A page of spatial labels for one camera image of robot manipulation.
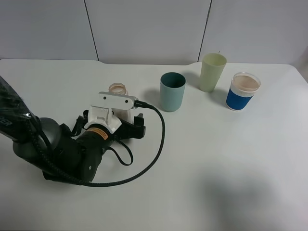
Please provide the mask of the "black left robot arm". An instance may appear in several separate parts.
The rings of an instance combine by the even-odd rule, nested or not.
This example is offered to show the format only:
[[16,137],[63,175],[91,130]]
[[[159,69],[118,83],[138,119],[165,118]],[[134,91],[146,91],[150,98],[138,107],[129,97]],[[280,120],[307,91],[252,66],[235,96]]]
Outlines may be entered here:
[[89,113],[90,109],[85,110],[73,129],[51,118],[39,118],[3,78],[0,80],[0,132],[13,141],[14,153],[41,169],[47,180],[73,183],[51,168],[43,154],[71,177],[91,182],[113,142],[145,135],[142,114],[135,116],[133,123],[119,118],[119,128],[111,133],[101,121],[90,120]]

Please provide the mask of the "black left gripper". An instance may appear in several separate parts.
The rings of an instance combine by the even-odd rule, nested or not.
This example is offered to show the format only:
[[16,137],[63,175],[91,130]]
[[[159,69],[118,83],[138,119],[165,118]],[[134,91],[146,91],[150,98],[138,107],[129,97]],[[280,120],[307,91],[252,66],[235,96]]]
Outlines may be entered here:
[[121,125],[114,133],[109,132],[106,127],[100,124],[94,124],[89,128],[85,128],[85,125],[88,122],[88,114],[89,111],[85,110],[83,112],[83,116],[78,117],[74,128],[71,131],[71,137],[79,136],[82,129],[100,135],[105,141],[109,138],[113,140],[126,140],[131,138],[142,139],[145,135],[143,113],[139,113],[137,116],[134,116],[133,123],[127,122],[120,118]]

